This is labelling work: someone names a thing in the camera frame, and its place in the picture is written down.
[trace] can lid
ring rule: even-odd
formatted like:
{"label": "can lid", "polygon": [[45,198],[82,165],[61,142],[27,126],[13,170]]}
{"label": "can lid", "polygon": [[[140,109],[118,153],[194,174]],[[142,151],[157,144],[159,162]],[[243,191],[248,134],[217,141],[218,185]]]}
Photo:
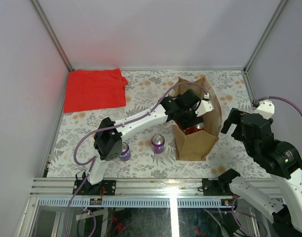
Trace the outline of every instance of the can lid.
{"label": "can lid", "polygon": [[129,145],[125,142],[122,143],[122,146],[121,146],[121,152],[125,152],[127,151]]}
{"label": "can lid", "polygon": [[199,124],[196,124],[194,127],[197,128],[197,129],[203,129],[204,128],[204,123],[200,122]]}
{"label": "can lid", "polygon": [[152,142],[156,145],[161,145],[164,142],[164,137],[161,135],[154,135],[152,137]]}

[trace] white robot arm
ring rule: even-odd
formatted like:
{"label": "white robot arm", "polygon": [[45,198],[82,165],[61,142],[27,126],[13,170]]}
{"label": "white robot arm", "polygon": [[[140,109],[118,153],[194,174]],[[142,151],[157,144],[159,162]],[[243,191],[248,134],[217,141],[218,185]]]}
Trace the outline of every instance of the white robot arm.
{"label": "white robot arm", "polygon": [[221,133],[227,133],[232,123],[237,125],[232,137],[242,141],[248,155],[271,174],[286,205],[262,193],[233,169],[218,180],[221,187],[228,187],[266,216],[280,236],[302,236],[302,160],[293,145],[274,139],[270,129],[273,114],[274,105],[268,100],[261,101],[252,114],[232,109]]}
{"label": "white robot arm", "polygon": [[191,127],[203,121],[202,116],[213,110],[213,105],[208,100],[201,100],[193,90],[186,91],[177,98],[167,96],[151,113],[154,106],[139,112],[131,117],[112,122],[109,118],[102,121],[99,128],[108,126],[123,126],[104,132],[98,132],[94,136],[96,160],[88,181],[94,185],[103,180],[104,172],[109,162],[121,153],[122,141],[132,137],[134,134],[143,131],[154,125],[162,124],[170,120],[178,120],[185,128]]}

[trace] white wall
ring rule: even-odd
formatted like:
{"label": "white wall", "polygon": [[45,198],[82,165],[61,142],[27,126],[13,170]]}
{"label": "white wall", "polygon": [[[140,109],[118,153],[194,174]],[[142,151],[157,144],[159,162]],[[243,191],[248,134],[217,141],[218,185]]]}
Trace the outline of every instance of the white wall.
{"label": "white wall", "polygon": [[[289,1],[249,74],[258,98],[281,96],[302,108],[302,0]],[[302,156],[300,115],[283,102],[274,103],[276,138],[295,145]]]}
{"label": "white wall", "polygon": [[40,175],[67,71],[28,0],[0,0],[0,237]]}
{"label": "white wall", "polygon": [[244,67],[280,0],[40,0],[75,68]]}

